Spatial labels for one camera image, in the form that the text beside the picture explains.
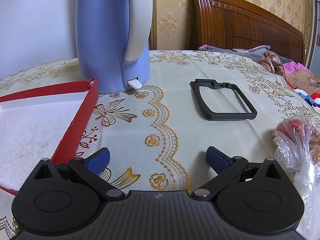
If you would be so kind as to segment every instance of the blue gripper pad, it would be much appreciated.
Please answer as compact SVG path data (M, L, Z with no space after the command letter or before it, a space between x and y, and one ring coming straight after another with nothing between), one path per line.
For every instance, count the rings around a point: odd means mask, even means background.
M108 148L103 147L86 160L86 168L92 171L94 174L99 175L110 162L110 152Z
M233 159L219 151L217 148L210 146L207 149L206 160L210 167L217 173L223 172L232 163Z

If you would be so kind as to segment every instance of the ribbed black surface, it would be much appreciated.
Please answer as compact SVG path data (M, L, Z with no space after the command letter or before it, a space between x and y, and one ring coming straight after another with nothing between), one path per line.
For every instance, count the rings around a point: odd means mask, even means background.
M87 227L64 236L36 236L26 231L15 240L303 240L295 231L281 236L254 236L223 221L212 204L191 199L186 191L132 191L108 203Z

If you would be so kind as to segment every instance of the brown clothing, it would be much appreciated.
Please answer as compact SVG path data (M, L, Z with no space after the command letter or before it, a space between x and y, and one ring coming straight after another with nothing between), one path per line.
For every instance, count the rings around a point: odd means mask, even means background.
M286 74L286 77L287 81L295 89L301 89L308 95L320 93L320 79L306 69L299 68L291 74Z
M273 74L280 75L286 80L284 74L284 67L279 57L272 51L265 51L259 64L261 64L266 70Z

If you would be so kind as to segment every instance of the blue thermos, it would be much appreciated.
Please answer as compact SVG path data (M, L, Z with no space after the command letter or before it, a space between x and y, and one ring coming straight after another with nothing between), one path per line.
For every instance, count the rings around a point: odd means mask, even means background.
M99 93L141 88L150 77L152 0L76 0L76 47L83 79Z

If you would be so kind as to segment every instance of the pile of clothes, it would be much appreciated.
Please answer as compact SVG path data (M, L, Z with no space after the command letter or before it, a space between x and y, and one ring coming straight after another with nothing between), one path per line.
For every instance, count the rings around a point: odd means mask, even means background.
M270 46L258 46L249 49L246 54L208 45L201 46L199 50L229 53L252 59L269 72L282 76L293 90L320 113L320 94L318 94L320 93L320 79L304 65L270 51Z

